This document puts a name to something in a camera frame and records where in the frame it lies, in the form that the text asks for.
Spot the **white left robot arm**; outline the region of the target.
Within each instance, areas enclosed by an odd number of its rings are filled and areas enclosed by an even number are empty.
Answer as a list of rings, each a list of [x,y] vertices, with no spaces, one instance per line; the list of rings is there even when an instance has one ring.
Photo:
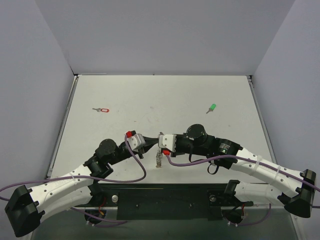
[[[14,184],[15,190],[4,208],[17,238],[33,232],[42,220],[77,205],[99,205],[103,193],[96,187],[112,172],[112,165],[134,157],[139,163],[158,138],[140,133],[126,134],[117,145],[112,139],[103,140],[93,156],[71,172],[57,178],[37,181],[30,188],[26,183]]]

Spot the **steel keyring disc with rings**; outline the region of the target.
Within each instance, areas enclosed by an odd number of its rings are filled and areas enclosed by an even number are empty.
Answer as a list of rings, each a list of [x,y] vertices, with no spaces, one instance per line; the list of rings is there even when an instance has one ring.
[[[156,153],[156,168],[162,167],[162,158],[163,158],[162,149],[158,148],[157,153]]]

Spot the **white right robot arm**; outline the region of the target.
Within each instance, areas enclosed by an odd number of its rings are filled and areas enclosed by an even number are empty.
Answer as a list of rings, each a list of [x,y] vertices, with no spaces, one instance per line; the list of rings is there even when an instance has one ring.
[[[224,201],[230,205],[241,202],[260,202],[283,206],[289,213],[310,218],[317,174],[306,169],[292,170],[254,154],[229,139],[208,135],[201,124],[190,126],[183,134],[163,138],[168,141],[171,156],[188,154],[203,159],[189,162],[188,166],[213,162],[225,168],[252,176],[266,185],[236,182],[223,192]]]

